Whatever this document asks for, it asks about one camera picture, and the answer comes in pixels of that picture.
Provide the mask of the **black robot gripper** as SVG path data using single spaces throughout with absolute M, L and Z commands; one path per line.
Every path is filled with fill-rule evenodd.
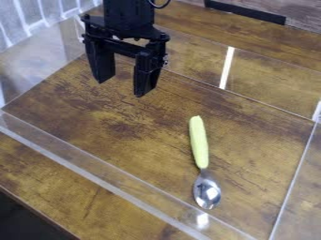
M 86 14 L 85 44 L 95 80 L 106 82 L 115 75 L 114 54 L 135 57 L 134 94 L 138 98 L 153 90 L 165 65 L 171 37 L 154 27 L 154 11 L 169 5 L 154 0 L 103 0 L 103 14 Z

